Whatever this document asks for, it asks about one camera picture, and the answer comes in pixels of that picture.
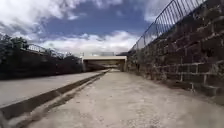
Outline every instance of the concrete wall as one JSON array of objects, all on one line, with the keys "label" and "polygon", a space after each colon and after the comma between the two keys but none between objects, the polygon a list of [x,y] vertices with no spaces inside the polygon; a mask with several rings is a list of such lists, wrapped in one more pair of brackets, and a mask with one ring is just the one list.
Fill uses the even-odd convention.
[{"label": "concrete wall", "polygon": [[128,70],[207,96],[223,95],[222,1],[208,0],[144,49],[129,52]]}]

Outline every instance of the pavement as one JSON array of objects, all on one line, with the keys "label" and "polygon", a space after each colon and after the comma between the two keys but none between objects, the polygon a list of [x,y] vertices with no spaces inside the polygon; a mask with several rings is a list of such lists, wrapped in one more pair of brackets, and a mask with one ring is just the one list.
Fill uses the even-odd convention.
[{"label": "pavement", "polygon": [[0,81],[0,107],[38,96],[97,74],[99,72]]},{"label": "pavement", "polygon": [[114,71],[28,128],[224,128],[224,109],[190,92]]}]

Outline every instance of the metal railing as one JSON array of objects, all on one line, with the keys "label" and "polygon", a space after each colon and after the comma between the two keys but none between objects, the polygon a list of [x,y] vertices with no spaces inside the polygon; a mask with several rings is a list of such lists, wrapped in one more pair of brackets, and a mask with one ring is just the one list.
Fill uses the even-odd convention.
[{"label": "metal railing", "polygon": [[77,57],[83,56],[116,56],[120,52],[83,52],[83,53],[75,53],[74,55]]},{"label": "metal railing", "polygon": [[43,48],[43,47],[35,45],[35,44],[23,44],[23,43],[14,44],[12,42],[7,42],[7,43],[0,42],[0,47],[3,47],[3,46],[7,46],[8,48],[18,47],[22,50],[37,52],[40,54],[48,54],[53,57],[62,57],[62,58],[65,57],[65,54],[63,54],[63,53],[59,53],[59,52],[56,52],[51,49],[46,49],[46,48]]},{"label": "metal railing", "polygon": [[207,0],[172,0],[130,51],[144,48]]}]

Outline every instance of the overpass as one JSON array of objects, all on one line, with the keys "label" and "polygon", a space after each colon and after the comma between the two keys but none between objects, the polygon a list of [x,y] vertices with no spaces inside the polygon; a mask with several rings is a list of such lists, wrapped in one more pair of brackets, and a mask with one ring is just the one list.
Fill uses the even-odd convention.
[{"label": "overpass", "polygon": [[83,56],[82,64],[84,71],[88,71],[90,68],[96,67],[96,65],[103,66],[105,68],[118,68],[121,71],[126,69],[126,56]]}]

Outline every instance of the fence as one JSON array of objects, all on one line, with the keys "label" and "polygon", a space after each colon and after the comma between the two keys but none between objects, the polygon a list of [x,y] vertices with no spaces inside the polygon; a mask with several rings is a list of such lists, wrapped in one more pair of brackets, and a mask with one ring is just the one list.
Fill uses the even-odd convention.
[{"label": "fence", "polygon": [[15,43],[12,43],[12,42],[8,42],[8,43],[1,43],[0,42],[0,47],[3,47],[3,46],[7,46],[8,48],[18,47],[22,50],[38,52],[38,53],[41,53],[41,54],[48,54],[48,55],[51,55],[53,57],[62,57],[63,58],[65,56],[65,54],[56,52],[56,51],[51,50],[51,49],[43,48],[43,47],[40,47],[40,46],[35,45],[35,44],[23,44],[23,43],[15,44]]},{"label": "fence", "polygon": [[144,48],[207,0],[172,0],[130,51]]}]

